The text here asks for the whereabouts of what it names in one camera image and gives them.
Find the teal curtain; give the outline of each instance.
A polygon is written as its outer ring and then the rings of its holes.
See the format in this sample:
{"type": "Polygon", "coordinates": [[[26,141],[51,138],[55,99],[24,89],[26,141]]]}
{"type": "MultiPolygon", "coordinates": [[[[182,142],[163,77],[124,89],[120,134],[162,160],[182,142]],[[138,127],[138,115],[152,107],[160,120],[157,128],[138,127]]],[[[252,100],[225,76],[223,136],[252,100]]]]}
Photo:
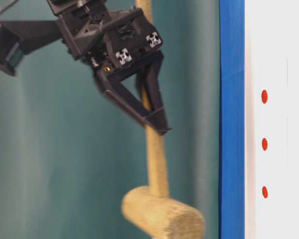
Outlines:
{"type": "MultiPolygon", "coordinates": [[[[108,0],[109,9],[133,4],[108,0]]],[[[153,0],[153,10],[165,41],[171,194],[197,207],[205,238],[216,239],[218,1],[153,0]]],[[[21,0],[2,16],[53,18],[44,0],[21,0]]],[[[146,183],[143,128],[99,94],[91,70],[61,42],[27,56],[16,78],[0,72],[0,239],[147,239],[120,209],[122,197],[146,183]]]]}

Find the gripper jaw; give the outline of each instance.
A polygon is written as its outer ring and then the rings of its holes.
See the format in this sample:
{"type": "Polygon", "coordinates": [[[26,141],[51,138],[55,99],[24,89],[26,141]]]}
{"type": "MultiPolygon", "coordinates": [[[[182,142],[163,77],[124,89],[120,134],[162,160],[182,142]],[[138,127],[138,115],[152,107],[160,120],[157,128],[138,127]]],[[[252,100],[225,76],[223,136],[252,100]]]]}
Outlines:
{"type": "Polygon", "coordinates": [[[96,84],[104,96],[129,114],[136,122],[150,125],[161,135],[170,130],[158,84],[162,61],[163,54],[158,51],[129,68],[114,72],[113,69],[104,65],[94,71],[96,84]],[[151,110],[146,109],[142,102],[122,84],[123,80],[134,74],[137,74],[137,85],[142,85],[145,88],[151,110]]]}

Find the red marker dot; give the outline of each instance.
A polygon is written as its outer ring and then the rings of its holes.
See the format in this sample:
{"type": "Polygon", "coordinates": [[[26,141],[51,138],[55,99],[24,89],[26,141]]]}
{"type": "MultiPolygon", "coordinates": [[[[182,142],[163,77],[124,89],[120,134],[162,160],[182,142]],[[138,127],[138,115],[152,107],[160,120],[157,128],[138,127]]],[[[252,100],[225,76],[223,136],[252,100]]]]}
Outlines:
{"type": "Polygon", "coordinates": [[[264,198],[268,198],[268,190],[265,186],[263,187],[263,196],[264,198]]]}
{"type": "Polygon", "coordinates": [[[266,138],[263,138],[262,146],[263,150],[266,151],[268,148],[268,141],[266,140],[266,138]]]}
{"type": "Polygon", "coordinates": [[[268,101],[268,93],[266,90],[263,90],[263,92],[261,93],[261,100],[263,101],[263,103],[267,103],[268,101]]]}

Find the blue tape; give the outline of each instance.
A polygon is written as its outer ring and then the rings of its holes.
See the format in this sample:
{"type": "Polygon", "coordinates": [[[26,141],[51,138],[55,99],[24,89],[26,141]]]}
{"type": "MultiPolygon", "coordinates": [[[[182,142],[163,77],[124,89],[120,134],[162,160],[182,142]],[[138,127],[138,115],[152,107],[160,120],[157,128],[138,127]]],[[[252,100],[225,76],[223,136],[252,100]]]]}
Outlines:
{"type": "Polygon", "coordinates": [[[244,0],[220,0],[221,151],[220,237],[245,237],[244,0]]]}

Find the wooden stick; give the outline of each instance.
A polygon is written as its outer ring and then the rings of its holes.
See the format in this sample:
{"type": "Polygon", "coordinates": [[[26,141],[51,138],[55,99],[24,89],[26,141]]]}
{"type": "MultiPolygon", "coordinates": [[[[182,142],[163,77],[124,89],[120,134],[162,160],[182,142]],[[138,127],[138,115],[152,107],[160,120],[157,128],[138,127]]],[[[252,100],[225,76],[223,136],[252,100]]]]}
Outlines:
{"type": "MultiPolygon", "coordinates": [[[[148,21],[153,22],[151,0],[136,0],[136,5],[143,9],[148,21]]],[[[142,88],[142,99],[144,106],[150,110],[150,101],[144,87],[142,88]]],[[[169,189],[164,138],[148,125],[145,126],[145,130],[147,135],[149,191],[157,198],[167,198],[169,197],[169,189]]]]}

